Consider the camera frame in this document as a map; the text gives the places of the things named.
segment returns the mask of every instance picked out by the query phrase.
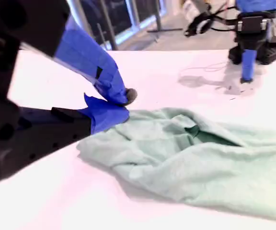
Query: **cloth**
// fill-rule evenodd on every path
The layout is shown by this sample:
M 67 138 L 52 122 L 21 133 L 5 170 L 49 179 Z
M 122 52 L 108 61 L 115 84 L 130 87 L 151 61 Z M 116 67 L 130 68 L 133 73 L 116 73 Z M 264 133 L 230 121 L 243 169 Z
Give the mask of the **cloth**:
M 276 131 L 214 123 L 184 109 L 131 111 L 78 150 L 83 161 L 158 195 L 276 220 Z

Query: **gray floor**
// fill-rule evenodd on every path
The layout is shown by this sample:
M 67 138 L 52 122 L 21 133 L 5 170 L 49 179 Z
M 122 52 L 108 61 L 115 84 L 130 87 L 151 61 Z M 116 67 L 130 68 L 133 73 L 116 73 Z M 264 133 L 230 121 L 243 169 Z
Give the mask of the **gray floor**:
M 212 4 L 217 9 L 224 0 L 217 0 Z M 237 11 L 229 11 L 228 18 L 235 18 Z M 186 28 L 187 21 L 183 15 L 172 18 L 164 18 L 164 28 Z M 221 24 L 216 24 L 216 28 L 224 28 Z M 120 50 L 201 50 L 201 49 L 230 49 L 235 46 L 233 42 L 233 32 L 216 32 L 209 30 L 206 34 L 200 34 L 186 38 L 182 31 L 164 32 L 160 34 L 149 34 L 145 31 L 140 32 L 135 37 L 120 45 Z

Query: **white table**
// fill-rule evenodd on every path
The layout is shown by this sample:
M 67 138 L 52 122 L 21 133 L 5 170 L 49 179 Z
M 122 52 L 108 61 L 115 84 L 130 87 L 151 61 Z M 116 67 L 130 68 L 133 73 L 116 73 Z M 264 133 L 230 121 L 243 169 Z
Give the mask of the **white table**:
M 241 71 L 225 70 L 227 51 L 111 55 L 126 86 L 138 90 L 129 109 L 184 107 L 216 121 L 276 128 L 276 63 L 258 69 L 253 90 L 235 95 L 242 90 Z M 83 77 L 21 51 L 9 93 L 19 105 L 83 108 L 84 92 L 99 97 Z M 70 145 L 0 183 L 0 230 L 276 229 L 268 220 L 159 201 L 81 162 L 77 154 L 76 144 Z

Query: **black clamp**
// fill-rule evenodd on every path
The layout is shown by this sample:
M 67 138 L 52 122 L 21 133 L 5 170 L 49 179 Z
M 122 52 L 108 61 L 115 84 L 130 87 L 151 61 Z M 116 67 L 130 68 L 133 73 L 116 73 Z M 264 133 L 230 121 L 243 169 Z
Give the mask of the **black clamp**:
M 241 13 L 235 27 L 242 49 L 258 50 L 266 41 L 271 19 L 267 12 Z

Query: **cable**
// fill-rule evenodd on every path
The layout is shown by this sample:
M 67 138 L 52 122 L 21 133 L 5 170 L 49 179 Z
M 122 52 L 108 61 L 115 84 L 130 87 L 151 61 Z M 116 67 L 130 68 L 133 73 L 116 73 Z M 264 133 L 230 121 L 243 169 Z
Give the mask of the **cable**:
M 222 10 L 222 8 L 225 6 L 225 3 L 219 8 L 219 10 L 217 10 L 214 14 L 213 14 L 213 17 L 214 18 L 218 18 L 220 20 L 223 20 L 225 22 L 225 24 L 227 25 L 228 23 L 232 23 L 234 24 L 233 22 L 235 21 L 234 19 L 224 19 L 224 18 L 221 18 L 219 16 L 217 16 L 218 14 L 224 12 L 224 11 L 228 11 L 228 10 L 232 10 L 232 9 L 235 9 L 236 7 L 235 6 L 231 6 L 231 7 L 228 7 L 224 10 Z M 214 27 L 211 27 L 212 30 L 214 31 L 219 31 L 219 32 L 229 32 L 229 31 L 233 31 L 234 29 L 217 29 L 217 28 L 214 28 Z

